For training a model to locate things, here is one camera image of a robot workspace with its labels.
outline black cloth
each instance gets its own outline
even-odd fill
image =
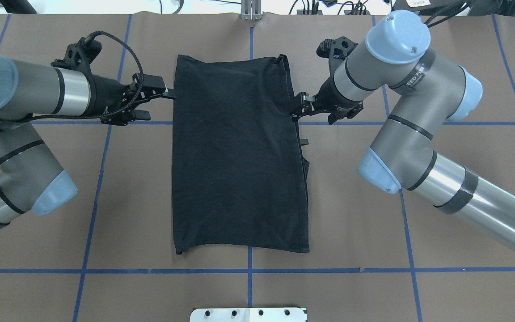
[[[172,214],[181,254],[208,243],[309,252],[306,176],[284,55],[178,57]]]

